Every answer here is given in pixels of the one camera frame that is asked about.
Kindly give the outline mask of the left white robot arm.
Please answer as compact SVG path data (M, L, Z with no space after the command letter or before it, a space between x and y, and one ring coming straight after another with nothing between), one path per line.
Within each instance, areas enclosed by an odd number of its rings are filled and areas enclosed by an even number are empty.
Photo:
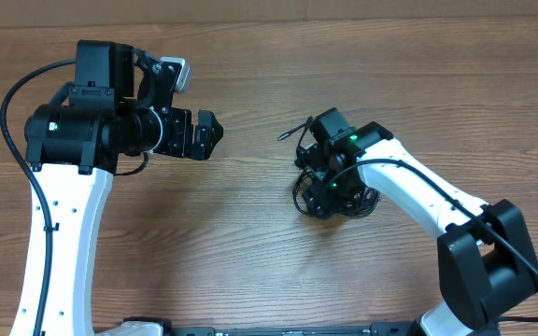
M120 156L207 160L224 130L208 110L175 108L189 64L126 44L81 40L75 77L26 121L14 158L32 191L15 335L91 335L100 223Z

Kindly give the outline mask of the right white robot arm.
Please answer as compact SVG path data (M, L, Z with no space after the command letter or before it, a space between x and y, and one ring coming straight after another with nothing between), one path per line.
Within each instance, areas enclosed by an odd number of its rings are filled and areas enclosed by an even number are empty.
M436 243L442 302L413 322L374 323L373 334L497 335L507 312L538 293L538 260L514 204L454 187L376 122L355 128L331 108L299 128L315 139L296 147L299 212L366 217L386 196Z

